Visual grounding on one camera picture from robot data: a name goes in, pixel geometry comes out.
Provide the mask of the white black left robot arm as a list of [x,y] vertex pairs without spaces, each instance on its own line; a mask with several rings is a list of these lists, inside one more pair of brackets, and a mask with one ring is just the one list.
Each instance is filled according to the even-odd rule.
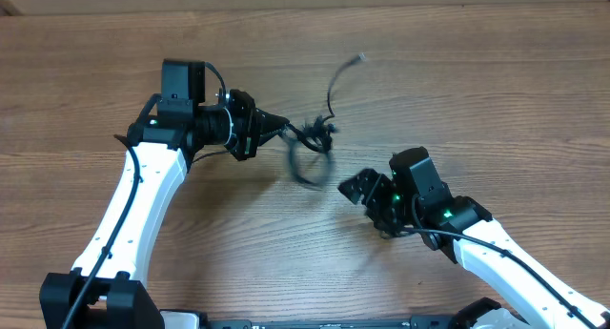
[[49,328],[203,328],[204,314],[161,310],[147,291],[161,224],[197,152],[222,145],[236,160],[255,156],[289,125],[239,90],[204,106],[199,93],[153,95],[120,142],[122,175],[90,243],[66,274],[47,274],[39,293]]

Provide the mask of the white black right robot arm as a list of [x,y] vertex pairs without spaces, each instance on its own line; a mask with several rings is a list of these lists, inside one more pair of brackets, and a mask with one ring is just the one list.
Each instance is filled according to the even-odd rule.
[[390,237],[419,234],[433,251],[485,281],[532,328],[606,328],[608,307],[537,262],[472,198],[452,196],[437,172],[390,176],[365,169],[339,191]]

